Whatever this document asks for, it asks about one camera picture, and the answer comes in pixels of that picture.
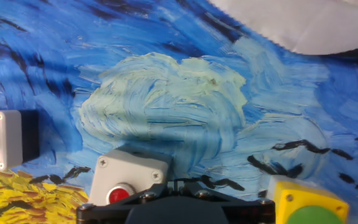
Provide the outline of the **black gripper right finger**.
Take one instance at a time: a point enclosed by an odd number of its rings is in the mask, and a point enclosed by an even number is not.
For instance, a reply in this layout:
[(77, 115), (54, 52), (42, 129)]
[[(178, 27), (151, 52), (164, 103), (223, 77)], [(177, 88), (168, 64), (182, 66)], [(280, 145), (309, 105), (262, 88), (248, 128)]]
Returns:
[(242, 200), (201, 182), (177, 182), (176, 203), (188, 223), (275, 223), (275, 203)]

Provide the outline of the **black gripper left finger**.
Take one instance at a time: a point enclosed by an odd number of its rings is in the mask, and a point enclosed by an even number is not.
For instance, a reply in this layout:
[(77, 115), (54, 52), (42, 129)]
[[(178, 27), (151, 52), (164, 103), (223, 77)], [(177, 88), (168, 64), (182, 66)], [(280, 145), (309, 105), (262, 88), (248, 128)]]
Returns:
[(153, 202), (177, 193), (177, 183), (153, 184), (151, 188), (135, 193), (109, 205), (84, 203), (76, 209), (76, 224), (125, 223), (130, 212), (138, 205)]

